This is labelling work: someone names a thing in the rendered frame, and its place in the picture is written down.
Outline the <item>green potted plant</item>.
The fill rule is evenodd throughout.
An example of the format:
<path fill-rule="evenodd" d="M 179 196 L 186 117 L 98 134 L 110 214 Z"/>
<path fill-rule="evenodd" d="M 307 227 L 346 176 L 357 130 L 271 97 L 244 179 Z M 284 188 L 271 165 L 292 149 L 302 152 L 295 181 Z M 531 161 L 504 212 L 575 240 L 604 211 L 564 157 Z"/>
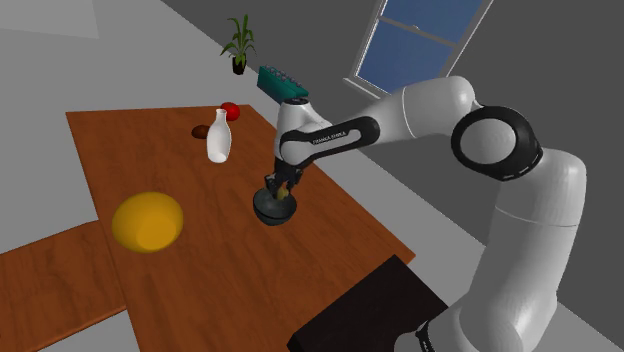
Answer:
<path fill-rule="evenodd" d="M 247 51 L 252 50 L 256 53 L 254 47 L 254 32 L 248 27 L 249 17 L 245 14 L 242 20 L 231 17 L 229 21 L 235 24 L 236 32 L 233 34 L 229 43 L 227 43 L 220 55 L 228 54 L 232 59 L 232 70 L 236 75 L 242 75 L 247 67 Z"/>

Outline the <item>yellow bowl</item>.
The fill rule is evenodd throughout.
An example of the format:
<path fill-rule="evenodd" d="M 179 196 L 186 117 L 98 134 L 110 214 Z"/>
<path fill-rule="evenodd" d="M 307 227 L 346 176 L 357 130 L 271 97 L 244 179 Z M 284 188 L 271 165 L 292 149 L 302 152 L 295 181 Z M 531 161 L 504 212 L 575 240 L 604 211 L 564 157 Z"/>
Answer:
<path fill-rule="evenodd" d="M 153 253 L 175 242 L 183 224 L 183 210 L 174 198 L 160 192 L 141 192 L 117 207 L 111 231 L 122 247 L 137 253 Z"/>

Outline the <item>dark robot stand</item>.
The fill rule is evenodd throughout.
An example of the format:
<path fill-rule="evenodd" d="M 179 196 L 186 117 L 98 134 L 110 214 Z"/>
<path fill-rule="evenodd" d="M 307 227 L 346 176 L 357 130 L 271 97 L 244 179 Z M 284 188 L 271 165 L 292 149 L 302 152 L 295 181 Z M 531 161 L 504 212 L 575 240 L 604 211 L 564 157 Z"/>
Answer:
<path fill-rule="evenodd" d="M 394 352 L 447 305 L 396 255 L 294 332 L 289 352 Z"/>

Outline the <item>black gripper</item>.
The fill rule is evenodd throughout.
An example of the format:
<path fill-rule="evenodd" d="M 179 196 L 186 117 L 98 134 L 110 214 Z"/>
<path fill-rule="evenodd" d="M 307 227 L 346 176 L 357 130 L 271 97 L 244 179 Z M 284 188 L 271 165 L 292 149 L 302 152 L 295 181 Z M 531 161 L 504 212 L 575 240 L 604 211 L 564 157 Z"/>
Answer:
<path fill-rule="evenodd" d="M 276 197 L 278 188 L 286 185 L 286 190 L 291 193 L 299 183 L 303 170 L 292 166 L 283 160 L 276 158 L 274 161 L 274 173 L 264 177 L 265 187 L 272 197 Z"/>

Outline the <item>low brown wooden table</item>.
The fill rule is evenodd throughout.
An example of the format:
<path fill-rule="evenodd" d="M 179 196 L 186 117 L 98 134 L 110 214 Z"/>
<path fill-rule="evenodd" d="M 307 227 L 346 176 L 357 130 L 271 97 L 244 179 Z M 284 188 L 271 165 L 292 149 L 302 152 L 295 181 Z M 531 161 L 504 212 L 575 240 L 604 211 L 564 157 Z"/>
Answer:
<path fill-rule="evenodd" d="M 125 309 L 99 221 L 0 254 L 0 352 L 37 352 Z"/>

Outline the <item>white framed window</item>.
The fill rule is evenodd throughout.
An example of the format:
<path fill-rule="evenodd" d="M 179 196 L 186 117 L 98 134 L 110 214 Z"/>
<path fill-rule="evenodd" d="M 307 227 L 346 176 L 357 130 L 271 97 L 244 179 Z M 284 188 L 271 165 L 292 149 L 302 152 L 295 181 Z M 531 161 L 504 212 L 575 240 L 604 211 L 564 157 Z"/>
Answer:
<path fill-rule="evenodd" d="M 376 0 L 344 81 L 372 99 L 447 77 L 494 0 Z"/>

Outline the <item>white bottle vase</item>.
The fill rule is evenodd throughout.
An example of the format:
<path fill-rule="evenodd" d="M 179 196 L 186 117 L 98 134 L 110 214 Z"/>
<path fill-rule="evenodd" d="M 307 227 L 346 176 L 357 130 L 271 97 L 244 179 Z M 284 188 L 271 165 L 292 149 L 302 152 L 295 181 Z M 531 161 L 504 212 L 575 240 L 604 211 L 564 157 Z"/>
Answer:
<path fill-rule="evenodd" d="M 209 160 L 214 163 L 226 162 L 230 153 L 232 136 L 226 121 L 226 116 L 226 110 L 221 108 L 217 109 L 215 120 L 210 125 L 207 133 L 207 156 Z"/>

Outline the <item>dark grey bowl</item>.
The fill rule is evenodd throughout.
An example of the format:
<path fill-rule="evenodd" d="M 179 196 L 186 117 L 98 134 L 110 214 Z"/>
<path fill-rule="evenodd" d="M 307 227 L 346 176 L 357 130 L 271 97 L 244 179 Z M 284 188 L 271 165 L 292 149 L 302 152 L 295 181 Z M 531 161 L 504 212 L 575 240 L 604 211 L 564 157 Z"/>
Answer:
<path fill-rule="evenodd" d="M 293 195 L 278 200 L 266 188 L 255 192 L 252 204 L 257 218 L 268 226 L 284 224 L 297 210 L 297 201 Z"/>

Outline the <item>teal box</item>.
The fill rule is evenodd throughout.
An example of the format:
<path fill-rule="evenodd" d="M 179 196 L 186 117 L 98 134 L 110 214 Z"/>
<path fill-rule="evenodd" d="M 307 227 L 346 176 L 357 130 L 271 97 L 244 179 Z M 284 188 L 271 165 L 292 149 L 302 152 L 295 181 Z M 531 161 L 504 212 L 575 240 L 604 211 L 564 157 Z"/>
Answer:
<path fill-rule="evenodd" d="M 295 78 L 268 65 L 259 67 L 257 87 L 278 104 L 286 99 L 309 95 L 309 92 Z"/>

